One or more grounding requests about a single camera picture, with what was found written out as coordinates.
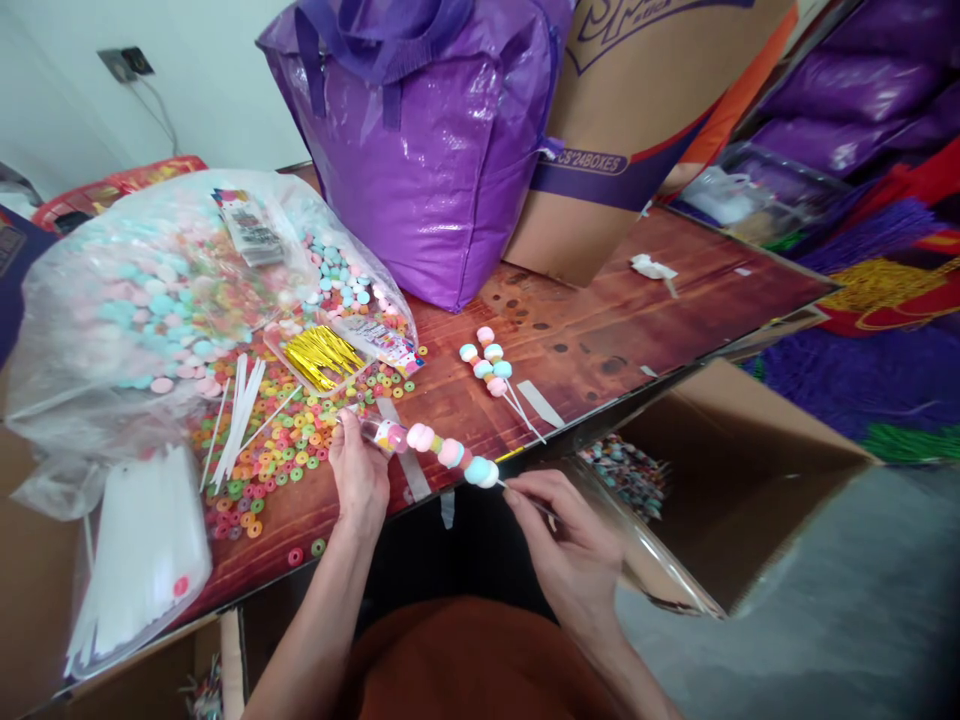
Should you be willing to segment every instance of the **white wall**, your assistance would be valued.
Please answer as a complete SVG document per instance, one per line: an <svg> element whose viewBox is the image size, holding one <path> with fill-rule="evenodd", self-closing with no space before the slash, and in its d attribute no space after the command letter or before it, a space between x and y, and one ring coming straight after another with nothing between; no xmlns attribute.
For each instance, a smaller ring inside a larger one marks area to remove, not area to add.
<svg viewBox="0 0 960 720"><path fill-rule="evenodd" d="M6 0L30 39L93 108L127 165L169 157L171 143L97 50L137 45L156 75L184 153L211 167L276 169L309 160L253 41L289 0ZM137 91L154 108L153 96Z"/></svg>
<svg viewBox="0 0 960 720"><path fill-rule="evenodd" d="M122 170L89 108L0 7L0 161L44 200Z"/></svg>

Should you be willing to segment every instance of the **purple bag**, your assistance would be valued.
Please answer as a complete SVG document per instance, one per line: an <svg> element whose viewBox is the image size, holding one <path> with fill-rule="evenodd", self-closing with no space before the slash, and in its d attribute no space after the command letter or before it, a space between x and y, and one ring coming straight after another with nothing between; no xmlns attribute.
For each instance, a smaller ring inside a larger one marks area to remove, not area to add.
<svg viewBox="0 0 960 720"><path fill-rule="evenodd" d="M899 55L960 68L956 0L866 0L821 47Z"/></svg>
<svg viewBox="0 0 960 720"><path fill-rule="evenodd" d="M751 142L828 175L844 178L883 147L904 121L853 125L829 120L776 118L764 125Z"/></svg>
<svg viewBox="0 0 960 720"><path fill-rule="evenodd" d="M933 97L942 82L939 68L916 60L815 50L764 102L762 111L872 125L909 115Z"/></svg>
<svg viewBox="0 0 960 720"><path fill-rule="evenodd" d="M939 150L960 135L960 82L955 82L930 103L914 122L887 143L897 150Z"/></svg>
<svg viewBox="0 0 960 720"><path fill-rule="evenodd" d="M459 312L547 147L570 0L300 0L258 46L340 220L400 287Z"/></svg>

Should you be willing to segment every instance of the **open cardboard box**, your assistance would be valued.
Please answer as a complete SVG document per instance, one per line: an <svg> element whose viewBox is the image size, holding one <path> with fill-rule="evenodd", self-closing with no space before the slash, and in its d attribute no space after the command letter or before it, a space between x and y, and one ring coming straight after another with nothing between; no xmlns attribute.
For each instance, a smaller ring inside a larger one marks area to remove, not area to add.
<svg viewBox="0 0 960 720"><path fill-rule="evenodd" d="M638 520L579 457L553 465L622 536L627 585L661 607L716 618L748 607L751 592L806 524L879 463L724 360L616 431L672 464L662 520Z"/></svg>
<svg viewBox="0 0 960 720"><path fill-rule="evenodd" d="M0 409L6 375L0 373ZM41 718L182 716L184 696L178 690L188 675L202 677L209 670L218 645L226 717L239 718L243 668L236 613L197 620L84 683L68 684L63 671L73 621L79 524L58 522L9 498L34 460L28 443L4 426L0 457L0 720L30 712Z"/></svg>

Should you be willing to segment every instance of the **person's left hand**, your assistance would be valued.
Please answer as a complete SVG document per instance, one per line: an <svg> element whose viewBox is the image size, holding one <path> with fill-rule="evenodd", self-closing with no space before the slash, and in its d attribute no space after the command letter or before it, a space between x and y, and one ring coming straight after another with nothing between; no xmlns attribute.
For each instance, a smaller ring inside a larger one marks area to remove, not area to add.
<svg viewBox="0 0 960 720"><path fill-rule="evenodd" d="M339 419L330 446L330 464L340 497L339 522L379 532L390 500L388 458L380 448L364 442L356 415L341 410Z"/></svg>

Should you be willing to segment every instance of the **bag handle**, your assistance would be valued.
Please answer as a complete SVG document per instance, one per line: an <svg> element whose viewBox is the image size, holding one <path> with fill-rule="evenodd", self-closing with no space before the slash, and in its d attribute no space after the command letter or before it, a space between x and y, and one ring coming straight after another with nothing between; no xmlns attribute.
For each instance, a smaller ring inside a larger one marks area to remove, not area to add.
<svg viewBox="0 0 960 720"><path fill-rule="evenodd" d="M432 62L457 37L474 0L393 0L382 20L358 29L364 0L343 0L339 14L330 0L299 0L294 11L297 44L310 86L310 102L326 116L320 38L337 62L384 89L384 125L400 127L400 82Z"/></svg>

